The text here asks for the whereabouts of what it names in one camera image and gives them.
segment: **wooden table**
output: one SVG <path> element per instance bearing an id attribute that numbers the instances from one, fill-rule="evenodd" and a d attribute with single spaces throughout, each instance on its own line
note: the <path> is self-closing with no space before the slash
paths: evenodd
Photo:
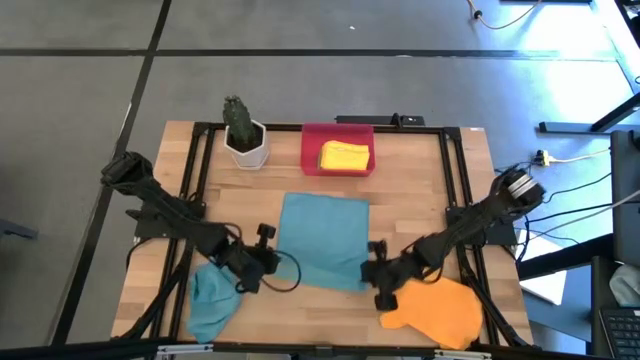
<path id="1" fill-rule="evenodd" d="M 192 128 L 192 122 L 170 121 L 160 144 L 154 174 L 174 195 L 180 188 Z M 464 128 L 461 132 L 473 198 L 478 201 L 486 196 L 494 178 L 487 139 L 483 129 Z M 246 243 L 257 240 L 253 234 L 259 223 L 278 226 L 286 192 L 369 200 L 369 238 L 386 239 L 390 257 L 416 238 L 445 227 L 444 209 L 448 199 L 437 136 L 377 133 L 375 171 L 366 178 L 350 178 L 304 176 L 299 168 L 299 132 L 269 132 L 271 155 L 265 167 L 260 171 L 239 170 L 223 148 L 223 135 L 222 131 L 215 134 L 204 196 L 206 219 L 240 225 L 247 234 Z M 458 203 L 462 204 L 455 150 L 453 143 L 449 145 L 456 194 Z M 200 162 L 201 152 L 196 164 Z M 194 188 L 197 174 L 192 179 Z M 274 247 L 276 243 L 277 239 L 270 242 Z M 166 239 L 155 239 L 134 252 L 112 335 L 128 330 L 156 295 L 167 244 Z M 518 334 L 532 342 L 513 259 L 497 246 L 485 246 L 484 258 L 494 302 Z M 205 261 L 199 254 L 194 255 L 191 271 Z M 452 252 L 446 259 L 444 276 L 459 280 L 459 275 L 455 252 Z M 269 281 L 287 285 L 276 279 Z M 193 341 L 186 331 L 188 293 L 178 339 Z M 216 341 L 437 347 L 431 339 L 410 327 L 383 329 L 373 302 L 375 294 L 374 289 L 349 293 L 305 285 L 282 294 L 263 286 L 258 294 L 244 296 L 240 309 Z M 165 307 L 161 335 L 168 333 L 171 309 L 172 299 Z M 485 339 L 486 334 L 481 335 L 481 341 Z"/>

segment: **white pot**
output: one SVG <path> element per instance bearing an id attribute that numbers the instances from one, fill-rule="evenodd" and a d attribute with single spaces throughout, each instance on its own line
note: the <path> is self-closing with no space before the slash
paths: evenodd
<path id="1" fill-rule="evenodd" d="M 231 155 L 233 155 L 233 160 L 235 160 L 236 165 L 240 169 L 243 170 L 260 170 L 262 165 L 267 161 L 269 157 L 269 140 L 267 138 L 267 129 L 264 125 L 260 124 L 255 120 L 251 120 L 251 122 L 262 129 L 262 144 L 257 148 L 247 151 L 245 153 L 241 153 L 238 150 L 232 148 L 227 144 L 227 137 L 229 136 L 229 126 L 227 126 L 224 130 L 224 147 L 229 150 Z"/>

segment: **white cable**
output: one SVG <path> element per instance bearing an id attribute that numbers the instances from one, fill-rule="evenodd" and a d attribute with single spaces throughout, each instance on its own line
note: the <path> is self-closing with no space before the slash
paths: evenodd
<path id="1" fill-rule="evenodd" d="M 573 162 L 573 161 L 578 161 L 578 160 L 582 160 L 582 159 L 588 159 L 590 157 L 594 157 L 594 156 L 598 156 L 600 154 L 604 154 L 604 153 L 608 153 L 609 149 L 604 149 L 604 150 L 600 150 L 600 151 L 596 151 L 592 154 L 588 154 L 588 155 L 583 155 L 583 156 L 578 156 L 577 158 L 573 158 L 573 159 L 566 159 L 566 160 L 562 160 L 562 159 L 556 159 L 553 156 L 549 155 L 549 162 L 558 162 L 558 163 L 568 163 L 568 162 Z"/>
<path id="2" fill-rule="evenodd" d="M 590 218 L 590 217 L 592 217 L 592 216 L 596 216 L 596 215 L 598 215 L 598 214 L 600 214 L 600 213 L 603 213 L 603 212 L 605 212 L 605 211 L 607 211 L 607 210 L 611 210 L 611 209 L 613 209 L 613 208 L 615 208 L 615 207 L 617 207 L 617 206 L 620 206 L 620 205 L 622 205 L 622 204 L 626 203 L 627 201 L 629 201 L 629 200 L 633 199 L 633 198 L 634 198 L 636 195 L 638 195 L 638 194 L 640 194 L 640 190 L 638 190 L 638 191 L 634 192 L 633 194 L 631 194 L 631 195 L 627 196 L 626 198 L 624 198 L 624 199 L 622 199 L 622 200 L 618 201 L 617 203 L 612 204 L 611 206 L 608 206 L 608 207 L 606 207 L 606 208 L 604 208 L 604 209 L 602 209 L 602 210 L 598 210 L 598 211 L 594 212 L 593 214 L 585 215 L 585 216 L 580 217 L 580 218 L 577 218 L 577 219 L 575 219 L 575 220 L 571 220 L 571 221 L 566 222 L 566 223 L 564 223 L 564 224 L 561 224 L 561 225 L 558 225 L 558 226 L 552 227 L 551 229 L 549 229 L 549 230 L 547 230 L 547 231 L 545 231 L 545 232 L 543 232 L 543 233 L 541 233 L 541 234 L 538 234 L 538 235 L 536 235 L 536 236 L 532 237 L 531 239 L 529 239 L 529 241 L 531 241 L 531 240 L 533 240 L 533 239 L 535 239 L 535 238 L 538 238 L 538 237 L 540 237 L 540 236 L 546 235 L 546 234 L 548 234 L 548 233 L 550 233 L 550 232 L 552 232 L 552 231 L 554 231 L 554 230 L 560 229 L 561 227 L 565 227 L 565 226 L 570 225 L 570 224 L 573 224 L 573 223 L 575 223 L 575 222 L 578 222 L 578 221 L 582 221 L 582 220 L 588 219 L 588 218 Z"/>
<path id="3" fill-rule="evenodd" d="M 467 0 L 467 2 L 469 3 L 469 6 L 471 6 L 471 10 L 473 10 L 474 17 L 475 17 L 475 14 L 478 12 L 478 9 L 476 8 L 476 5 L 473 3 L 473 0 Z M 525 12 L 524 12 L 524 14 L 520 15 L 519 17 L 517 17 L 517 18 L 516 18 L 515 20 L 513 20 L 512 22 L 507 23 L 507 24 L 502 25 L 502 26 L 491 26 L 491 25 L 487 24 L 487 23 L 484 21 L 484 19 L 482 18 L 482 15 L 478 15 L 478 20 L 480 20 L 480 22 L 481 22 L 484 26 L 486 26 L 487 28 L 489 28 L 489 29 L 491 29 L 491 30 L 500 30 L 500 29 L 504 29 L 504 28 L 506 28 L 506 27 L 508 27 L 508 26 L 511 26 L 511 25 L 513 25 L 513 24 L 517 23 L 518 21 L 520 21 L 520 19 L 522 19 L 523 17 L 527 16 L 527 14 L 528 14 L 528 13 L 530 13 L 531 11 L 533 11 L 533 9 L 535 9 L 535 8 L 536 8 L 536 6 L 540 5 L 540 3 L 541 3 L 541 2 L 542 2 L 542 0 L 538 0 L 535 4 L 533 4 L 533 6 L 531 6 L 531 7 L 529 8 L 529 10 L 525 11 Z"/>

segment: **red container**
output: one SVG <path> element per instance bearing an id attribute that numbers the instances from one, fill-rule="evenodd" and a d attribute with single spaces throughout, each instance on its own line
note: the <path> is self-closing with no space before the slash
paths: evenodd
<path id="1" fill-rule="evenodd" d="M 353 145 L 369 146 L 367 170 L 323 170 L 318 157 L 322 145 L 337 140 Z M 369 176 L 376 168 L 376 153 L 373 147 L 373 126 L 365 124 L 304 124 L 300 167 L 309 176 Z"/>

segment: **yellow cloth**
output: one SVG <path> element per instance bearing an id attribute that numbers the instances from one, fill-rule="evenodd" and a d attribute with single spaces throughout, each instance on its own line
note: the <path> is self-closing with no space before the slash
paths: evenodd
<path id="1" fill-rule="evenodd" d="M 325 170 L 367 170 L 369 146 L 327 141 L 320 152 L 320 168 Z"/>

